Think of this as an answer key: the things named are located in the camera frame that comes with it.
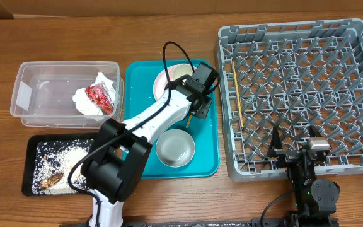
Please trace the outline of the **grey round bowl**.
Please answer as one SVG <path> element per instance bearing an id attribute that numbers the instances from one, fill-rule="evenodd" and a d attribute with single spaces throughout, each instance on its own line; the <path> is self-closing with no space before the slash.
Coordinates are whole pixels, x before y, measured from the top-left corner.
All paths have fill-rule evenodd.
<path id="1" fill-rule="evenodd" d="M 172 168 L 187 165 L 195 154 L 195 141 L 181 129 L 170 129 L 156 141 L 156 154 L 160 162 Z"/>

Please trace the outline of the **red snack wrapper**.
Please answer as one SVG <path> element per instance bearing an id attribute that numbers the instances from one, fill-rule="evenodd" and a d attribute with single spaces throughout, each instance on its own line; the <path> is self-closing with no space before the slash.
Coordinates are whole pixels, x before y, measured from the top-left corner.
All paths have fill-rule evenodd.
<path id="1" fill-rule="evenodd" d="M 106 114 L 113 113 L 113 103 L 103 82 L 86 88 L 86 95 Z"/>

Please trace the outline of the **white napkin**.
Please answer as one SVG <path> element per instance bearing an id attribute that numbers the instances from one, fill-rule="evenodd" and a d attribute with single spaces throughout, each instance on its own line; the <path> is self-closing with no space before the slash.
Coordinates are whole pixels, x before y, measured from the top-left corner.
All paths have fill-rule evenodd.
<path id="1" fill-rule="evenodd" d="M 115 110 L 115 98 L 116 91 L 113 87 L 113 81 L 108 79 L 102 72 L 99 72 L 95 82 L 91 85 L 103 82 L 106 89 L 108 90 L 109 96 L 113 103 L 113 113 Z M 103 115 L 107 114 L 103 112 L 97 105 L 95 105 L 86 95 L 86 88 L 77 89 L 75 94 L 72 96 L 72 100 L 75 103 L 77 111 L 84 115 Z"/>

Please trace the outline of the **rice and food scraps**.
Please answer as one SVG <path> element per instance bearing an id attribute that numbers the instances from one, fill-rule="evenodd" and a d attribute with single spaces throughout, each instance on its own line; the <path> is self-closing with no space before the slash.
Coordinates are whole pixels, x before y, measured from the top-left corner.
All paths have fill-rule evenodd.
<path id="1" fill-rule="evenodd" d="M 74 165 L 88 154 L 92 139 L 42 141 L 37 144 L 32 179 L 33 195 L 75 194 L 68 185 Z"/>

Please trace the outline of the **wooden chopstick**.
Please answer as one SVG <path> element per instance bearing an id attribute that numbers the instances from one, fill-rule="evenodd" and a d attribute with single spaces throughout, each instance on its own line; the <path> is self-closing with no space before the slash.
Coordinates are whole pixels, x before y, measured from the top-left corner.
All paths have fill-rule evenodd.
<path id="1" fill-rule="evenodd" d="M 187 121 L 187 124 L 186 124 L 186 128 L 187 128 L 187 129 L 188 129 L 188 128 L 189 128 L 189 126 L 190 126 L 191 120 L 192 120 L 192 116 L 191 116 L 191 115 L 189 115 L 189 117 L 188 117 L 188 121 Z"/>
<path id="2" fill-rule="evenodd" d="M 236 102 L 237 102 L 237 107 L 238 107 L 238 115 L 239 115 L 239 122 L 240 122 L 240 126 L 241 128 L 244 127 L 244 122 L 243 122 L 243 115 L 242 115 L 242 109 L 241 109 L 241 100 L 240 100 L 240 95 L 239 95 L 239 88 L 238 88 L 238 80 L 237 80 L 237 75 L 236 75 L 236 68 L 234 65 L 234 61 L 232 60 L 232 70 L 233 70 L 233 76 L 234 76 L 234 87 L 236 90 Z"/>

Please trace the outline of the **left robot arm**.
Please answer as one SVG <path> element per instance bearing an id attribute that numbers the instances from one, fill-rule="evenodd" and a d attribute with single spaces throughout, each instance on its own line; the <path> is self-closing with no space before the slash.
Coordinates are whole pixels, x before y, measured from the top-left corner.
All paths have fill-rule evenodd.
<path id="1" fill-rule="evenodd" d="M 216 76 L 182 76 L 139 115 L 122 123 L 107 120 L 82 162 L 93 213 L 88 226 L 121 226 L 122 205 L 141 180 L 153 142 L 174 123 L 193 115 L 204 119 Z"/>

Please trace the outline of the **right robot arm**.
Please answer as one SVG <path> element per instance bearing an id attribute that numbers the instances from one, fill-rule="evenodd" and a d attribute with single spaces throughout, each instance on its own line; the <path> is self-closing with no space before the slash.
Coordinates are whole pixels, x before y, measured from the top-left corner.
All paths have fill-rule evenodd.
<path id="1" fill-rule="evenodd" d="M 314 125 L 309 126 L 308 132 L 310 138 L 300 149 L 284 151 L 277 127 L 272 129 L 267 156 L 277 159 L 277 168 L 287 170 L 297 208 L 287 212 L 279 226 L 338 226 L 338 220 L 330 215 L 337 210 L 340 186 L 318 179 L 314 170 L 315 164 L 326 160 L 331 146 Z"/>

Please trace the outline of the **clear plastic waste bin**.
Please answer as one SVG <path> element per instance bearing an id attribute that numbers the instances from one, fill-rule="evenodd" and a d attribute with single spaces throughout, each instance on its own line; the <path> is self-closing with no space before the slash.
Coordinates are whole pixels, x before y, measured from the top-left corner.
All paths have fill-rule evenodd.
<path id="1" fill-rule="evenodd" d="M 84 115 L 72 97 L 87 88 L 98 73 L 112 81 L 113 113 Z M 109 118 L 120 120 L 124 81 L 113 61 L 31 61 L 20 65 L 11 98 L 10 114 L 27 127 L 98 129 Z"/>

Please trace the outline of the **cream paper cup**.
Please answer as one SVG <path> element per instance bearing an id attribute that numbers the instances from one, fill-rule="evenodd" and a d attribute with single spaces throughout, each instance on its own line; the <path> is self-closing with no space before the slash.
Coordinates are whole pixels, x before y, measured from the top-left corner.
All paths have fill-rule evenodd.
<path id="1" fill-rule="evenodd" d="M 191 76 L 193 74 L 193 70 L 191 68 L 191 65 L 189 64 L 177 64 L 174 68 L 173 68 L 173 72 L 172 72 L 172 80 L 175 81 L 176 79 L 184 76 L 184 75 L 189 75 Z"/>

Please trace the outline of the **small pink bowl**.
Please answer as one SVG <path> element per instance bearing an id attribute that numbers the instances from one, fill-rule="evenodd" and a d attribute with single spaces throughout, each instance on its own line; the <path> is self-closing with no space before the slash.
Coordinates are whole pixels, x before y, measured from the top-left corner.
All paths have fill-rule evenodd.
<path id="1" fill-rule="evenodd" d="M 168 75 L 170 78 L 170 81 L 173 81 L 173 71 L 174 71 L 175 66 L 170 66 L 168 67 Z"/>

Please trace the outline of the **large pink plate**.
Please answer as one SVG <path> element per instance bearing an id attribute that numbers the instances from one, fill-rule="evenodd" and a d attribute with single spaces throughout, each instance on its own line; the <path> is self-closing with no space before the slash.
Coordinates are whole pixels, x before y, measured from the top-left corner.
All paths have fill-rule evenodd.
<path id="1" fill-rule="evenodd" d="M 163 93 L 164 93 L 164 89 L 165 86 L 167 85 L 167 77 L 166 77 L 166 72 L 165 70 L 162 70 L 156 77 L 154 84 L 153 84 L 153 95 L 154 95 L 154 99 L 156 101 L 158 101 Z"/>

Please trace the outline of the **teal plastic serving tray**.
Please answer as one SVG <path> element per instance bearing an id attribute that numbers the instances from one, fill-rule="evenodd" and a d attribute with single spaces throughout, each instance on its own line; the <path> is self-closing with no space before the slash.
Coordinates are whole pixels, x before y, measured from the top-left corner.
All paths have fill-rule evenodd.
<path id="1" fill-rule="evenodd" d="M 136 61 L 125 73 L 124 119 L 130 119 L 147 109 L 156 100 L 154 81 L 163 72 L 163 62 Z M 219 140 L 217 128 L 216 94 L 212 98 L 210 110 L 205 119 L 193 117 L 189 127 L 188 120 L 173 124 L 171 129 L 181 129 L 189 133 L 195 142 L 195 154 L 185 166 L 169 167 L 163 164 L 153 145 L 146 163 L 143 179 L 209 177 L 219 168 Z"/>

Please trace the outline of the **grey plastic dish rack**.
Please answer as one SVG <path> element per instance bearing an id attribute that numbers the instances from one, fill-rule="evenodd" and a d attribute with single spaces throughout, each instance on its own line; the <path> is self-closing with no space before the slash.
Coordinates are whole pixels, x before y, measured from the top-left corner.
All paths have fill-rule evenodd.
<path id="1" fill-rule="evenodd" d="M 317 174 L 363 174 L 363 20 L 224 26 L 216 49 L 231 180 L 285 178 L 267 156 L 272 129 L 286 151 L 295 151 L 309 139 L 311 124 L 331 146 Z"/>

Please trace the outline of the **black plastic tray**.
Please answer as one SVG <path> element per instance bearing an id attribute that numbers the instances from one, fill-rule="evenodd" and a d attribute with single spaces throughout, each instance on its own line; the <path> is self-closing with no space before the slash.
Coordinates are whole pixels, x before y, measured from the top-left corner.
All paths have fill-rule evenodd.
<path id="1" fill-rule="evenodd" d="M 75 140 L 75 139 L 94 139 L 95 132 L 77 133 L 77 134 L 51 134 L 51 135 L 36 135 L 28 140 L 25 168 L 23 173 L 23 182 L 21 191 L 23 195 L 28 197 L 41 196 L 32 194 L 32 179 L 36 157 L 36 147 L 42 141 L 61 141 L 61 140 Z"/>

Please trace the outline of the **brown cardboard backdrop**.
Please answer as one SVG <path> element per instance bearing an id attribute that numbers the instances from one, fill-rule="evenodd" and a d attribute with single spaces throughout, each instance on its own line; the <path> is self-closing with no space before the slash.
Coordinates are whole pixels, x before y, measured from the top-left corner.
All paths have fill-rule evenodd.
<path id="1" fill-rule="evenodd" d="M 363 11 L 363 0 L 0 0 L 0 18 Z"/>

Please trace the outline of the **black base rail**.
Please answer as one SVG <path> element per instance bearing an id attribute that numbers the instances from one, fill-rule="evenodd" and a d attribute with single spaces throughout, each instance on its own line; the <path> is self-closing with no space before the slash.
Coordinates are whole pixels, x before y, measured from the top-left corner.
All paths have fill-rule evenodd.
<path id="1" fill-rule="evenodd" d="M 261 227 L 260 219 L 251 221 L 211 221 L 211 222 L 190 222 L 190 223 L 146 223 L 146 222 L 123 222 L 123 227 Z M 284 218 L 265 218 L 264 227 L 285 227 L 294 226 Z"/>

